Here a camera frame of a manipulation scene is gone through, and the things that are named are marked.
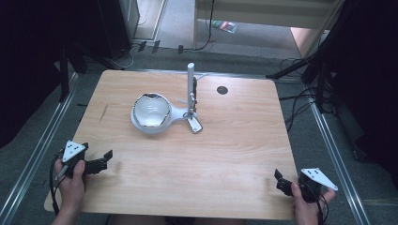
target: black cabinet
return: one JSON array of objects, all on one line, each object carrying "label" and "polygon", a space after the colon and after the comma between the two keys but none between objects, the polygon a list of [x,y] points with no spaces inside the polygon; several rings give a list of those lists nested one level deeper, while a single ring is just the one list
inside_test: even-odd
[{"label": "black cabinet", "polygon": [[331,84],[358,124],[345,123],[345,129],[361,129],[353,142],[389,171],[398,187],[397,6],[394,1],[361,1],[330,55],[336,72]]}]

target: black cable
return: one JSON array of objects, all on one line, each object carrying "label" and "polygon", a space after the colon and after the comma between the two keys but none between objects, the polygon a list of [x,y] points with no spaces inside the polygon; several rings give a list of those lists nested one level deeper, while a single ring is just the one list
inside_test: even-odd
[{"label": "black cable", "polygon": [[304,104],[303,106],[301,106],[300,108],[298,108],[298,110],[297,110],[293,115],[291,115],[287,120],[285,120],[284,123],[285,123],[285,124],[288,124],[294,117],[296,117],[296,116],[298,116],[299,114],[304,113],[305,111],[307,111],[308,108],[310,108],[311,104],[313,104],[313,103],[314,103],[314,101],[313,101],[313,102],[306,103],[306,104]]},{"label": "black cable", "polygon": [[295,100],[294,100],[294,102],[293,102],[293,107],[292,107],[292,116],[291,116],[291,119],[290,119],[290,125],[289,125],[289,127],[287,128],[287,132],[289,132],[289,131],[290,131],[290,128],[293,126],[293,120],[294,120],[294,118],[295,118],[295,108],[296,108],[296,102],[297,102],[297,100],[298,100],[299,97],[300,97],[302,94],[304,94],[306,91],[309,91],[309,90],[315,89],[315,88],[316,88],[316,87],[307,88],[307,89],[305,89],[304,91],[300,92],[300,93],[295,97]]},{"label": "black cable", "polygon": [[201,48],[199,48],[199,49],[184,49],[184,50],[201,51],[208,45],[208,43],[210,43],[210,40],[211,40],[211,26],[212,26],[211,22],[213,21],[214,1],[215,0],[213,0],[212,3],[211,3],[210,25],[209,25],[209,28],[208,28],[208,39],[207,39],[206,44],[204,46],[202,46]]},{"label": "black cable", "polygon": [[322,211],[321,204],[319,203],[319,197],[315,195],[314,191],[310,188],[310,186],[304,180],[302,180],[301,178],[298,178],[298,180],[300,180],[301,181],[300,183],[305,185],[307,187],[307,189],[309,189],[311,191],[311,193],[313,194],[315,202],[316,202],[316,205],[318,206],[318,210],[319,210],[319,212],[318,212],[318,225],[324,224],[325,220],[323,218],[323,211]]},{"label": "black cable", "polygon": [[55,198],[55,189],[54,189],[54,165],[55,162],[58,160],[58,155],[56,155],[52,162],[51,162],[51,166],[50,166],[50,193],[51,193],[51,197],[53,199],[53,209],[55,212],[55,215],[57,216],[59,213],[59,207],[58,204],[56,203],[56,198]]},{"label": "black cable", "polygon": [[325,197],[323,196],[323,194],[321,194],[321,197],[322,197],[322,202],[324,202],[324,204],[325,204],[325,209],[326,209],[326,214],[325,214],[325,217],[324,217],[324,223],[325,223],[325,221],[326,221],[326,219],[328,218],[328,215],[329,215],[329,205],[328,205],[328,202],[326,202],[326,199],[325,199]]},{"label": "black cable", "polygon": [[[289,100],[289,99],[293,99],[293,98],[295,98],[296,96],[292,96],[292,97],[280,97],[279,98],[279,101],[282,101],[282,100]],[[314,98],[315,97],[315,95],[312,95],[312,94],[305,94],[305,95],[300,95],[299,97],[310,97],[310,98]]]}]

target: hand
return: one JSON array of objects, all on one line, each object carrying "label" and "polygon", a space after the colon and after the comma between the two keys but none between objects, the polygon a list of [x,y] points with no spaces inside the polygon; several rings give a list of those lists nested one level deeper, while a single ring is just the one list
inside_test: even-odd
[{"label": "hand", "polygon": [[[84,161],[80,160],[73,171],[73,178],[59,177],[59,181],[64,179],[59,185],[62,196],[61,209],[53,224],[75,224],[83,208],[84,183],[82,175],[84,172]],[[60,173],[62,170],[61,159],[55,162],[55,171]]]},{"label": "hand", "polygon": [[[296,183],[292,183],[292,192],[295,198],[294,212],[296,215],[296,222],[298,225],[317,225],[318,224],[318,206],[316,202],[306,203],[301,195],[301,190]],[[336,196],[336,192],[333,189],[328,188],[328,191],[324,194],[327,204]],[[323,211],[325,203],[319,201],[321,209]]]}]

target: wooden tabletop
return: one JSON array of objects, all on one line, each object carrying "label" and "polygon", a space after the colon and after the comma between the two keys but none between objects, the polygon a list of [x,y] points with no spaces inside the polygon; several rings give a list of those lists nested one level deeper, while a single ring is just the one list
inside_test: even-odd
[{"label": "wooden tabletop", "polygon": [[[108,169],[91,175],[84,212],[210,218],[293,219],[293,198],[276,188],[297,171],[275,83],[205,76],[198,81],[203,130],[186,121],[148,135],[130,120],[135,100],[159,93],[186,107],[187,74],[104,71],[74,142],[88,143],[86,160],[110,149]],[[225,86],[228,93],[217,92]],[[51,198],[45,202],[47,210]]]}]

